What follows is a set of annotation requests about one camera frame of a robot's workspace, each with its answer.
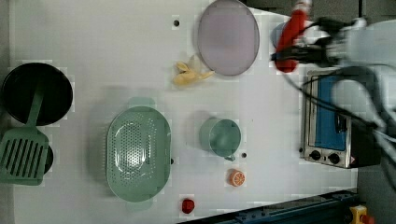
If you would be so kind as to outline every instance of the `black cable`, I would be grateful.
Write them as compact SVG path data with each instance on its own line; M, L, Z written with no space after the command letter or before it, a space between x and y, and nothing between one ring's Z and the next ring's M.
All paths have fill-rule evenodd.
M330 110L330 111L336 112L336 113L338 113L338 114L340 114L340 115L344 115L344 116L351 117L351 118L353 118L353 119L355 119L355 120L360 121L361 123L363 123L363 124L364 124L365 126L367 126L367 127L373 127L373 126L374 126L374 124L373 124L372 122L368 122L368 121L366 121L366 120L364 120L364 119L362 119L362 118L360 118L360 117L358 117L358 116L352 114L351 112L345 110L344 108L341 108L341 107L339 107L339 106L337 106L337 105L335 105L335 104L332 104L332 103L330 103L330 102L321 100L321 99L319 99L318 97L315 97L315 96L311 95L310 93L304 91L302 88L298 87L298 86L289 78L289 76L288 76L287 74L283 74L282 76L283 76L283 78L286 79L286 81L289 82L289 84L290 84L294 89L296 89L297 91L301 92L301 93L305 96L305 98L307 98L307 99L308 99L310 102L312 102L313 104L315 104L315 105L317 105L317 106L320 106L320 107L322 107L322 108L324 108L324 109L328 109L328 110ZM306 84L309 84L309 83L312 83L312 82L314 82L314 81L318 81L318 80L320 80L320 79L322 79L322 78L331 77L331 76L333 76L333 77L339 76L339 77L340 77L340 76L344 76L344 75L341 75L341 74L329 74L329 75L324 75L324 76L321 76L320 78L317 78L317 79L315 79L315 80L308 81L307 83L305 83L305 85L306 85Z

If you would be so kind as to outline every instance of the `green spatula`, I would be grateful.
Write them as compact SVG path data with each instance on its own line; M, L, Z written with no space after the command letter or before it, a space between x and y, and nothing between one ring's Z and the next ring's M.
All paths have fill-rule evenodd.
M0 182L37 186L43 181L49 139L35 126L42 101L39 82L26 124L7 131L0 143Z

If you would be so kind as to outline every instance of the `green colander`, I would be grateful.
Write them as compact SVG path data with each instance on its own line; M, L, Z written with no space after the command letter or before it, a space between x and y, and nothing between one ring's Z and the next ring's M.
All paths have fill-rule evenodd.
M154 101L134 98L107 134L106 177L113 192L138 203L154 197L170 173L171 131Z

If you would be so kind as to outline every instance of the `toy orange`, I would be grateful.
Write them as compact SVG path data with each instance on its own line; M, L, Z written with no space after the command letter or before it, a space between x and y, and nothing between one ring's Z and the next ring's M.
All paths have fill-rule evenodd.
M231 183L231 185L233 185L235 187L239 187L242 184L244 184L244 182L245 182L244 173L235 170L235 171L233 171L232 174L230 174L230 183Z

